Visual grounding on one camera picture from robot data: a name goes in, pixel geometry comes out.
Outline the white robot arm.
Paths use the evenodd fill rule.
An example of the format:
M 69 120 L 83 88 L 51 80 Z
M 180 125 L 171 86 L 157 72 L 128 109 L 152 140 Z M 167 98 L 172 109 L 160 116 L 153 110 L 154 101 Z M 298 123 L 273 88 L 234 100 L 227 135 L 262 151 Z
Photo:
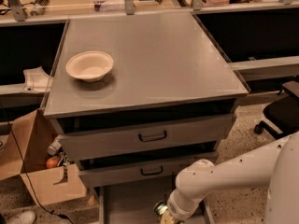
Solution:
M 177 224 L 218 189 L 268 187 L 263 224 L 299 223 L 299 133 L 215 165 L 200 160 L 176 177 L 161 224 Z

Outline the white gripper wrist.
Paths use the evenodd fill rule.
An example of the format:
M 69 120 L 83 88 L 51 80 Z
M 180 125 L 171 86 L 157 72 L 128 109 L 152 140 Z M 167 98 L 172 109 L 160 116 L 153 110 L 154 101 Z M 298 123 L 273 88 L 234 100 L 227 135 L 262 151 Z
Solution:
M 168 210 L 163 212 L 160 224 L 178 224 L 179 220 L 186 220 L 191 217 L 198 205 L 199 202 L 184 197 L 175 189 L 167 201 L 170 212 Z

